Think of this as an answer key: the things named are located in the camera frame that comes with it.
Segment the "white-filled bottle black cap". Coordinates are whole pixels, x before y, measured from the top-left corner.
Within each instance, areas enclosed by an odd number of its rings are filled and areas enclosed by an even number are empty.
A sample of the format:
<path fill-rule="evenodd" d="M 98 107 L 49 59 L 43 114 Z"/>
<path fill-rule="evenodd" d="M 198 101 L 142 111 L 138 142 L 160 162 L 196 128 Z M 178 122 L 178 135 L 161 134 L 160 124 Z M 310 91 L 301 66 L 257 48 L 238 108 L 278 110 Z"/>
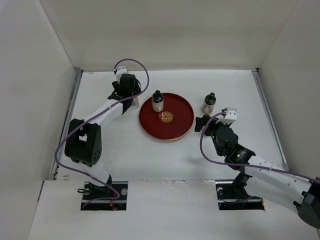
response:
<path fill-rule="evenodd" d="M 161 111 L 163 111 L 163 109 L 164 109 L 164 96 L 159 90 L 156 90 L 152 94 L 151 105 L 152 105 L 152 109 L 155 112 L 160 113 Z"/>

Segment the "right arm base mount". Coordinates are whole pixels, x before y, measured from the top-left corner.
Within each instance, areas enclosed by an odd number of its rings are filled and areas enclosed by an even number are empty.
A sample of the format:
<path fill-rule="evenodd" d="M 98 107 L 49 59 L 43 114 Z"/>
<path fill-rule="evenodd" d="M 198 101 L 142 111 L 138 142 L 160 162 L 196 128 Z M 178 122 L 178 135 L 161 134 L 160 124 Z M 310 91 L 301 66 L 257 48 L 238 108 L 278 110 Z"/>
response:
<path fill-rule="evenodd" d="M 220 211 L 265 210 L 262 198 L 249 196 L 243 189 L 236 190 L 232 180 L 216 181 L 215 188 Z"/>

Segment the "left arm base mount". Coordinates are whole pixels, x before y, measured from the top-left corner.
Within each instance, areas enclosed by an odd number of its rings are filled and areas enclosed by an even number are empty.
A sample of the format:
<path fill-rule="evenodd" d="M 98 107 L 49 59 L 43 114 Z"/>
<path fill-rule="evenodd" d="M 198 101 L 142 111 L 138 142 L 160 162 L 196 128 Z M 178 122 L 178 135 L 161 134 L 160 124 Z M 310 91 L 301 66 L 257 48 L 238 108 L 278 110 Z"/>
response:
<path fill-rule="evenodd" d="M 82 211 L 125 211 L 129 183 L 113 181 L 111 186 L 119 193 L 119 196 L 108 187 L 85 182 L 84 187 L 77 190 L 82 196 L 80 209 Z"/>

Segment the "blue-label jar silver lid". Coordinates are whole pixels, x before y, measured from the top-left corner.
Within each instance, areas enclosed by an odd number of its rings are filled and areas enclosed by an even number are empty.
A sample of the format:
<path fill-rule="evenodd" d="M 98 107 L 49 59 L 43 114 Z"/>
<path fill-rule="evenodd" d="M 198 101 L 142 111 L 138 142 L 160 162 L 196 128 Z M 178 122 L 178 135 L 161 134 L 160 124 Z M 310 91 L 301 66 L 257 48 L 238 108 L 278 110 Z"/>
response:
<path fill-rule="evenodd" d="M 139 103 L 139 98 L 135 97 L 132 99 L 131 107 L 132 108 L 139 108 L 140 103 Z"/>

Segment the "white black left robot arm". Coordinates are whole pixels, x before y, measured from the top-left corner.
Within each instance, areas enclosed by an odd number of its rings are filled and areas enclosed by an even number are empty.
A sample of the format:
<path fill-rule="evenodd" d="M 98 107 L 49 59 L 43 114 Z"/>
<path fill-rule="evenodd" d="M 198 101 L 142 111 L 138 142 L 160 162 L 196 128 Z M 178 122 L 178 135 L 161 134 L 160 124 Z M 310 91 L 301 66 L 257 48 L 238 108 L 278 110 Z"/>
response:
<path fill-rule="evenodd" d="M 135 96 L 141 92 L 141 84 L 136 76 L 130 73 L 123 73 L 112 83 L 114 88 L 107 101 L 91 115 L 84 119 L 72 119 L 68 133 L 71 133 L 76 127 L 80 126 L 86 120 L 91 119 L 100 112 L 109 108 L 109 110 L 94 120 L 81 126 L 72 134 L 65 143 L 64 154 L 72 162 L 80 164 L 80 170 L 89 174 L 91 178 L 101 174 L 102 180 L 97 182 L 95 193 L 100 199 L 108 199 L 112 195 L 112 186 L 110 175 L 105 171 L 103 164 L 99 162 L 102 156 L 102 131 L 115 118 L 123 115 L 134 101 L 133 98 L 121 103 L 118 101 Z"/>

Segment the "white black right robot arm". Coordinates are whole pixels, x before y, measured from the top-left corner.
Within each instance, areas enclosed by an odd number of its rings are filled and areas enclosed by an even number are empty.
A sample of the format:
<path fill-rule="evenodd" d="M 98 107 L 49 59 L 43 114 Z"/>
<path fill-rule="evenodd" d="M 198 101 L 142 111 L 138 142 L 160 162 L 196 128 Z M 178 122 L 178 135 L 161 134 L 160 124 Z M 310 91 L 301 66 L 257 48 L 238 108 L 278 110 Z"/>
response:
<path fill-rule="evenodd" d="M 283 206 L 309 226 L 320 227 L 320 179 L 283 170 L 240 145 L 239 137 L 227 124 L 226 111 L 195 119 L 195 132 L 210 137 L 222 165 L 238 171 L 232 192 L 238 198 L 260 197 Z"/>

